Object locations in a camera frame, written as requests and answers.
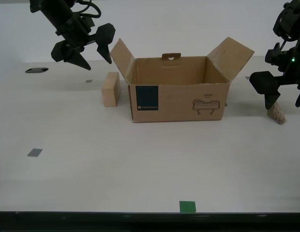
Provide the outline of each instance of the open cardboard box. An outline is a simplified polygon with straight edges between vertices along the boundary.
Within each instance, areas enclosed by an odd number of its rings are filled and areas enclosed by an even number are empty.
[[[229,37],[206,57],[135,59],[121,39],[110,52],[128,84],[134,122],[221,120],[231,81],[253,53]]]

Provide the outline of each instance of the wooden block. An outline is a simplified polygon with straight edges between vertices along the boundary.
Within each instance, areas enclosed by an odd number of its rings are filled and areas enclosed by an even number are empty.
[[[102,88],[105,107],[116,107],[120,97],[120,76],[118,72],[109,72]]]

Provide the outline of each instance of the green square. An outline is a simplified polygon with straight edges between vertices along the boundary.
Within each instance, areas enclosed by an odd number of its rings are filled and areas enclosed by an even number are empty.
[[[195,202],[179,202],[180,203],[180,212],[181,213],[195,213],[196,206]]]

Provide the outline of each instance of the printed diagram on box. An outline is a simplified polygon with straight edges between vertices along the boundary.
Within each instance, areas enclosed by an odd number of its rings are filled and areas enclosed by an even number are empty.
[[[193,101],[193,110],[196,110],[198,115],[200,115],[200,110],[210,110],[210,115],[213,114],[215,110],[220,109],[220,102],[219,101],[209,101],[204,102],[202,99],[195,99]]]

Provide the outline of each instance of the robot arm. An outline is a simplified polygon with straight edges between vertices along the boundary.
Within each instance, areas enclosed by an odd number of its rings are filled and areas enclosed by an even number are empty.
[[[300,90],[300,0],[292,0],[284,5],[273,28],[275,34],[284,39],[266,54],[265,61],[278,66],[282,76],[274,77],[270,72],[255,72],[250,82],[259,94],[265,95],[265,107],[270,109],[280,97],[278,89],[282,85],[298,85]],[[298,41],[289,51],[282,51],[286,42]],[[295,104],[300,107],[300,95]]]
[[[73,12],[71,8],[75,3],[86,5],[86,8]],[[97,15],[84,13],[90,7],[97,11]],[[30,11],[32,13],[41,11],[57,29],[56,34],[64,37],[65,40],[57,43],[51,52],[56,62],[63,60],[91,70],[80,53],[84,51],[86,45],[96,42],[98,53],[108,63],[112,63],[108,45],[112,43],[116,30],[108,23],[100,26],[95,34],[89,35],[91,28],[95,26],[92,18],[101,16],[100,9],[92,0],[30,0]]]

